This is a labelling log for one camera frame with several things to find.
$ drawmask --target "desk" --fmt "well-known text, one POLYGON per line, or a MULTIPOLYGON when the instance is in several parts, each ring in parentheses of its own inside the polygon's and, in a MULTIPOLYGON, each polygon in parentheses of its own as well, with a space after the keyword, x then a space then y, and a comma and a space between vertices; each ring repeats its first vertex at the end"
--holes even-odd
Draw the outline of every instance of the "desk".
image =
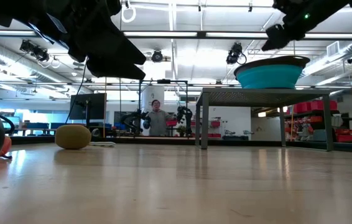
POLYGON ((203 88, 195 111, 195 120, 199 121, 202 106, 202 137, 200 144, 200 123, 196 122, 195 144, 201 149, 208 149, 209 106, 240 106, 280 108, 281 142, 282 146, 286 147, 284 110, 282 108, 319 97, 322 97, 324 101, 327 151, 332 151, 330 91, 328 90, 203 88))
POLYGON ((31 130, 31 133, 33 134, 34 131, 43 131, 44 134, 50 134, 51 131, 56 134, 56 129, 49 129, 49 128, 16 128, 14 132, 16 131, 22 131, 22 135, 25 136, 25 133, 27 130, 31 130))

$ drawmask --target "turquoise bowl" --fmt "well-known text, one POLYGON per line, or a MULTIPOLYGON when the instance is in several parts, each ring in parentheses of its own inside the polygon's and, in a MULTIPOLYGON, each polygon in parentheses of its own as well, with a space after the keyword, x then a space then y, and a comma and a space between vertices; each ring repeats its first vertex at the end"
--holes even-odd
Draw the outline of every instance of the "turquoise bowl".
POLYGON ((238 67, 234 74, 242 88, 294 89, 302 70, 309 61, 309 58, 300 56, 258 60, 238 67))

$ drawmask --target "pipe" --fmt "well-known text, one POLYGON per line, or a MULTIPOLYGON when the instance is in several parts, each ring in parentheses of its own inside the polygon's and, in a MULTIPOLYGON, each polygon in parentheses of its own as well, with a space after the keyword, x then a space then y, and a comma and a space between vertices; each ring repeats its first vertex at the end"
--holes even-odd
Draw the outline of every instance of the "pipe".
MULTIPOLYGON (((52 72, 47 68, 42 68, 37 62, 33 62, 1 46, 0 65, 6 66, 7 71, 26 78, 31 75, 36 75, 38 76, 37 79, 42 82, 47 82, 49 79, 55 82, 73 83, 72 80, 52 72)), ((86 87, 82 87, 81 91, 82 93, 92 93, 92 91, 86 87)))
POLYGON ((328 83, 337 81, 337 80, 339 80, 339 79, 341 79, 341 78, 344 78, 344 77, 346 77, 346 76, 348 76, 348 75, 352 75, 352 70, 350 70, 350 71, 348 71, 348 72, 345 72, 345 73, 343 73, 343 74, 341 74, 341 75, 337 75, 337 76, 335 76, 335 77, 326 79, 326 80, 324 80, 324 81, 322 81, 322 82, 317 83, 316 85, 325 85, 325 84, 328 84, 328 83))
POLYGON ((320 56, 313 59, 309 64, 307 64, 299 78, 306 77, 320 70, 323 70, 335 62, 346 60, 352 57, 352 42, 339 42, 339 49, 341 50, 339 50, 339 52, 334 56, 329 57, 328 52, 325 52, 324 54, 321 54, 320 56))

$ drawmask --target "computer screen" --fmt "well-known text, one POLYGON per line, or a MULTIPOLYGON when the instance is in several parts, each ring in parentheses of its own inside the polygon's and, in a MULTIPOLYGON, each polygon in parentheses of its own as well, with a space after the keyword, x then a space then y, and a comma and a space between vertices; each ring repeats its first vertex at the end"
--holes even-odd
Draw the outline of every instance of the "computer screen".
POLYGON ((105 93, 71 96, 70 119, 86 119, 86 102, 88 100, 91 102, 90 119, 104 119, 106 97, 105 93))

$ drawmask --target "metal frame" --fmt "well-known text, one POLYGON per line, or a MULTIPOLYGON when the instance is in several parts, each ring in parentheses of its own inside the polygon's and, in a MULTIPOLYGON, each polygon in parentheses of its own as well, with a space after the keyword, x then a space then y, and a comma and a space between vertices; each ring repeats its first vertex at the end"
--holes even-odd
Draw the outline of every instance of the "metal frame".
POLYGON ((325 117, 325 129, 327 132, 327 151, 333 150, 333 138, 332 138, 332 126, 331 126, 331 111, 330 111, 330 91, 328 90, 290 90, 290 89, 235 89, 235 88, 203 88, 201 95, 196 104, 196 133, 195 133, 195 144, 200 146, 201 149, 208 149, 208 125, 209 125, 209 106, 259 106, 256 102, 244 102, 241 104, 233 102, 232 104, 227 101, 221 103, 211 102, 211 94, 226 94, 232 95, 233 93, 249 93, 254 95, 267 95, 272 96, 276 94, 284 94, 288 96, 296 95, 288 101, 282 101, 278 98, 280 103, 268 102, 262 103, 261 106, 269 106, 280 108, 280 129, 281 129, 281 143, 282 147, 286 147, 285 142, 285 124, 284 124, 284 106, 294 105, 296 103, 313 100, 319 97, 323 97, 324 102, 324 117, 325 117), (200 143, 200 112, 202 106, 202 135, 201 145, 200 143))

